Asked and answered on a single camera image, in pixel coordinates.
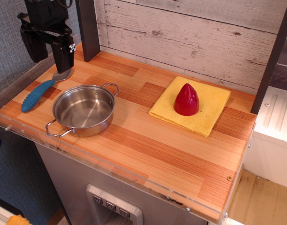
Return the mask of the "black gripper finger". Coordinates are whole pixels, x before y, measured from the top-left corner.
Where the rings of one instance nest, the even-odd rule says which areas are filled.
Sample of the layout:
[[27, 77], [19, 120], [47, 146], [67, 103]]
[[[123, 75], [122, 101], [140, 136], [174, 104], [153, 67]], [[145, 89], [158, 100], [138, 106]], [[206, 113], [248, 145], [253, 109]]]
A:
[[59, 74], [74, 66], [74, 53], [76, 45], [73, 38], [68, 35], [59, 35], [52, 43], [52, 52]]
[[21, 28], [20, 33], [30, 58], [38, 63], [48, 57], [46, 43], [35, 31]]

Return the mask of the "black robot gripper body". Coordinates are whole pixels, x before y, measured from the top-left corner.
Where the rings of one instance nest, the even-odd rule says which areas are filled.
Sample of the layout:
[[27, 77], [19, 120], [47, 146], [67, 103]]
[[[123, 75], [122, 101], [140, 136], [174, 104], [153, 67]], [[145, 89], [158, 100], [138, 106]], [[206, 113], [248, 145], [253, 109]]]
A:
[[65, 0], [26, 0], [26, 13], [19, 13], [20, 33], [23, 39], [36, 38], [38, 34], [52, 32], [61, 37], [71, 38], [72, 30], [66, 25], [68, 9], [72, 1]]

